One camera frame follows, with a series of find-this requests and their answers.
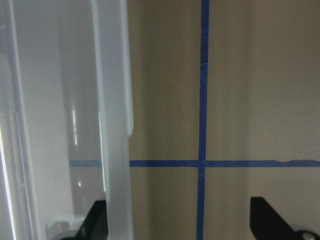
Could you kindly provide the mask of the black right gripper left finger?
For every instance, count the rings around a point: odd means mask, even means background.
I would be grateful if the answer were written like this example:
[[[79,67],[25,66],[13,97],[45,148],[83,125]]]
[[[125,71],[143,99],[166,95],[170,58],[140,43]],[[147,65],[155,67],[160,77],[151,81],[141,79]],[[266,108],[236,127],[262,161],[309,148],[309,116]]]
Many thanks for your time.
[[[107,204],[97,200],[92,205],[75,235],[76,240],[106,240],[108,238]]]

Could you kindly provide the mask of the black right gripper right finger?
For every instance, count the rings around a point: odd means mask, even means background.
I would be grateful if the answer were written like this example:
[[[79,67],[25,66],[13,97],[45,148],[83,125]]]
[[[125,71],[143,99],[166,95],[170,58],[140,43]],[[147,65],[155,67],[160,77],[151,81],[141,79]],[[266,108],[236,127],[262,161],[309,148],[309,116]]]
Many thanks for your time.
[[[294,230],[263,198],[250,198],[249,227],[256,240],[294,240]]]

